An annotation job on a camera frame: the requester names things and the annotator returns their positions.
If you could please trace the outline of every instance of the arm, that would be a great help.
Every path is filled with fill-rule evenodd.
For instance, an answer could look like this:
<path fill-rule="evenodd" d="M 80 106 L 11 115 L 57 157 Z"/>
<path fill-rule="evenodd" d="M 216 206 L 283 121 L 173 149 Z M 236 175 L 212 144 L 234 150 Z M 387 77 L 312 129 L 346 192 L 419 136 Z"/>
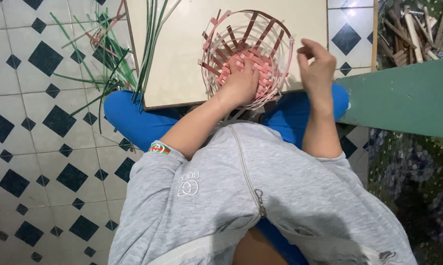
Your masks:
<path fill-rule="evenodd" d="M 204 104 L 185 115 L 162 138 L 161 142 L 191 159 L 205 142 L 217 123 L 238 106 L 251 102 L 259 81 L 259 70 L 252 70 L 251 59 L 245 57 L 245 68 L 236 69 L 236 60 L 229 63 L 231 75 L 223 89 Z"/>
<path fill-rule="evenodd" d="M 343 152 L 336 131 L 331 94 L 336 58 L 317 42 L 302 39 L 302 44 L 304 46 L 297 50 L 297 59 L 311 105 L 303 151 L 313 157 L 333 159 Z M 312 57 L 315 61 L 308 65 L 308 59 Z"/>

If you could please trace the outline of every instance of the person's right hand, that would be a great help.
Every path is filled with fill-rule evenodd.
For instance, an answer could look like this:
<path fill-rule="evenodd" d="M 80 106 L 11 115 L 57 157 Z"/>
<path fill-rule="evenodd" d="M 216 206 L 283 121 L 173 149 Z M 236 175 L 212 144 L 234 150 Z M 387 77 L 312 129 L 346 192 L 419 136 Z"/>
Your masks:
<path fill-rule="evenodd" d="M 331 85 L 336 68 L 336 58 L 315 41 L 301 39 L 301 42 L 304 46 L 297 50 L 297 59 L 302 83 L 310 103 L 313 108 L 332 112 Z M 308 59 L 313 57 L 315 61 L 308 65 Z"/>

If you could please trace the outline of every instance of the sleeve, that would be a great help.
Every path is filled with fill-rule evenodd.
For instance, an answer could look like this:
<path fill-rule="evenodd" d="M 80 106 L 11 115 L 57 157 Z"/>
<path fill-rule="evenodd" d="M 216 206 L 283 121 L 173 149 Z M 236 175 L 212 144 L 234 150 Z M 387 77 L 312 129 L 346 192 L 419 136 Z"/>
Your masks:
<path fill-rule="evenodd" d="M 360 182 L 359 177 L 356 173 L 351 169 L 351 165 L 349 164 L 348 159 L 346 158 L 346 154 L 344 152 L 341 153 L 335 159 L 324 159 L 324 158 L 316 158 L 320 161 L 328 170 L 333 172 L 343 181 L 346 181 L 349 184 L 356 185 L 359 184 L 361 187 L 364 187 Z"/>
<path fill-rule="evenodd" d="M 108 264 L 142 262 L 165 211 L 175 173 L 185 162 L 183 154 L 155 141 L 133 165 Z"/>

